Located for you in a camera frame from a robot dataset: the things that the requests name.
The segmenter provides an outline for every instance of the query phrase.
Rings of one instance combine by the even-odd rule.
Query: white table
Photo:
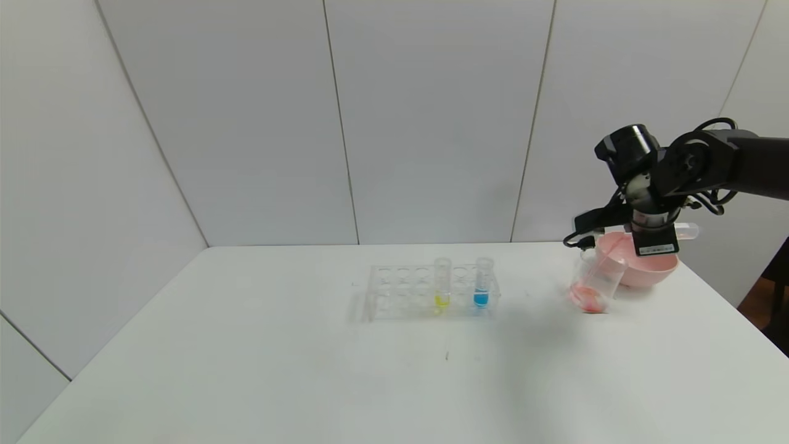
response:
[[[610,314],[558,243],[204,251],[24,444],[789,442],[789,359],[682,265]],[[496,260],[495,319],[355,318],[370,265]]]

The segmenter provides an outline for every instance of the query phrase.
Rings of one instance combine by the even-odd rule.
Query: label sticker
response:
[[[647,254],[660,254],[660,253],[671,253],[674,251],[674,244],[667,243],[666,245],[655,245],[655,246],[642,246],[638,249],[638,253],[641,256]]]

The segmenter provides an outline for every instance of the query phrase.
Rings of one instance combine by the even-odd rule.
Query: blue liquid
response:
[[[477,305],[477,307],[486,307],[488,305],[488,291],[480,290],[479,288],[475,289],[474,303]]]

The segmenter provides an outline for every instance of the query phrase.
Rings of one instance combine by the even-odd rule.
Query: wooden floor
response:
[[[765,328],[770,322],[773,285],[771,280],[760,277],[748,292],[748,296],[737,307],[737,310],[759,330]],[[787,293],[789,293],[789,287],[783,293],[783,303],[789,303]]]

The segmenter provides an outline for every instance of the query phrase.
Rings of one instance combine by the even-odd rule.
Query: test tube rack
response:
[[[433,265],[373,266],[365,297],[365,320],[490,317],[499,302],[499,282],[491,276],[488,303],[474,303],[475,264],[453,264],[450,302],[436,304]]]

